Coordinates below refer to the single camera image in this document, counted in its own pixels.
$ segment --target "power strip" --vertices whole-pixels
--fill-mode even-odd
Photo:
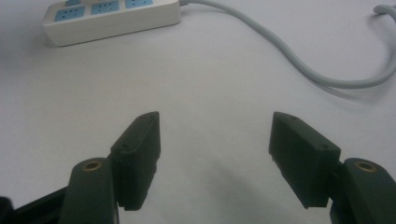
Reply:
[[[69,0],[49,7],[43,28],[61,47],[179,22],[178,0]]]

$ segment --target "blue outlet socket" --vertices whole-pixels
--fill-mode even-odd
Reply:
[[[85,7],[70,7],[56,12],[54,21],[67,21],[84,16]]]
[[[119,1],[104,2],[92,5],[91,15],[97,15],[112,11],[117,11],[120,9]]]
[[[148,5],[152,5],[152,0],[125,0],[126,8],[144,7]]]

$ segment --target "power cord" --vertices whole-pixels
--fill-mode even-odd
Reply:
[[[308,65],[306,65],[292,50],[291,48],[276,34],[263,27],[261,24],[257,23],[249,16],[245,15],[241,11],[225,6],[221,3],[216,3],[210,0],[179,0],[180,6],[184,7],[188,4],[200,4],[206,5],[210,7],[216,7],[218,9],[224,10],[228,12],[230,15],[235,16],[239,20],[243,21],[251,28],[259,32],[261,35],[266,37],[272,43],[274,43],[285,55],[286,57],[294,64],[294,66],[300,70],[304,75],[311,78],[318,84],[327,87],[333,87],[338,89],[364,89],[370,88],[384,83],[391,76],[393,76],[396,72],[396,55],[394,55],[386,68],[385,72],[372,78],[362,79],[362,80],[341,80],[330,77],[325,77],[320,73],[314,71]],[[376,14],[388,14],[390,15],[396,22],[396,9],[391,6],[377,6],[374,8],[374,13]]]

